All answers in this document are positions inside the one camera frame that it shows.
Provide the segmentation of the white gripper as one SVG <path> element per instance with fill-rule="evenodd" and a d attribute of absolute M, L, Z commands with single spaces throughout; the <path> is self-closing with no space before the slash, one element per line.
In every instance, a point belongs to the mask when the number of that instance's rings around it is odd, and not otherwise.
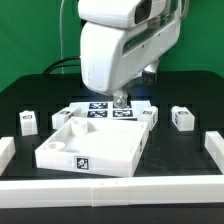
<path fill-rule="evenodd" d="M 156 67 L 150 64 L 177 42 L 180 16 L 178 6 L 161 20 L 154 17 L 129 30 L 87 22 L 80 40 L 84 84 L 92 91 L 113 95 L 114 106 L 125 108 L 128 94 L 121 88 L 145 67 L 143 82 L 156 81 Z"/>

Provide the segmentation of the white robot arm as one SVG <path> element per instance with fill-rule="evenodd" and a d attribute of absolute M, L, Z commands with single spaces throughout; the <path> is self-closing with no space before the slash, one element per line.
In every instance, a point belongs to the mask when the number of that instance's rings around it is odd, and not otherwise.
<path fill-rule="evenodd" d="M 176 44 L 189 0 L 79 0 L 82 80 L 127 106 L 127 84 Z"/>

